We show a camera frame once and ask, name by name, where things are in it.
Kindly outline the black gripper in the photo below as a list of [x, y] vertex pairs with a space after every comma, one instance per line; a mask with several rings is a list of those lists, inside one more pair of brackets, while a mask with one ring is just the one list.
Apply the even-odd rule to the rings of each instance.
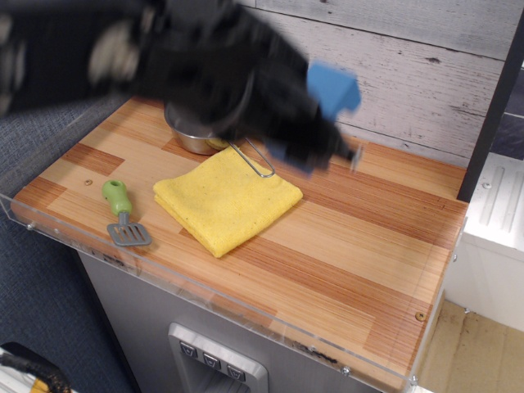
[[[308, 70], [297, 77], [282, 67], [256, 74], [240, 115], [220, 137], [231, 142], [241, 138], [285, 142], [286, 164], [303, 172], [327, 170], [337, 146], [336, 132], [341, 131], [321, 118], [318, 103], [308, 93], [307, 74]], [[361, 149], [360, 161], [363, 148], [351, 146], [342, 134], [341, 138], [348, 147]], [[355, 167], [349, 162], [350, 168], [355, 170], [359, 161]]]

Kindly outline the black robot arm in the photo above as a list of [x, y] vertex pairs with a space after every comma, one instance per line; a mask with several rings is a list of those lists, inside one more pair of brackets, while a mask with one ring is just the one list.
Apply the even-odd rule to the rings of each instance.
[[257, 138], [305, 171], [357, 165], [309, 62], [234, 1], [4, 1], [1, 112], [126, 93], [162, 100], [197, 138]]

